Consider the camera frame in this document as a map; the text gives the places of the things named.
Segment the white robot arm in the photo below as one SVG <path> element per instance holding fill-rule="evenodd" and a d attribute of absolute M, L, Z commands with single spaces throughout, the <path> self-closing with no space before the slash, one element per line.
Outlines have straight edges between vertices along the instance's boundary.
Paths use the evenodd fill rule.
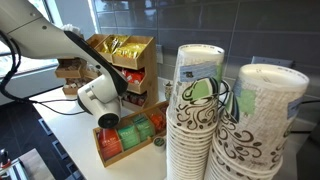
<path fill-rule="evenodd" d="M 113 128 L 120 122 L 120 96 L 127 91 L 128 82 L 83 38 L 53 25 L 28 0 L 0 0 L 0 36 L 12 57 L 11 69 L 1 81 L 4 96 L 18 102 L 27 101 L 6 90 L 22 57 L 80 58 L 98 69 L 100 76 L 77 90 L 79 106 L 93 115 L 101 128 Z"/>

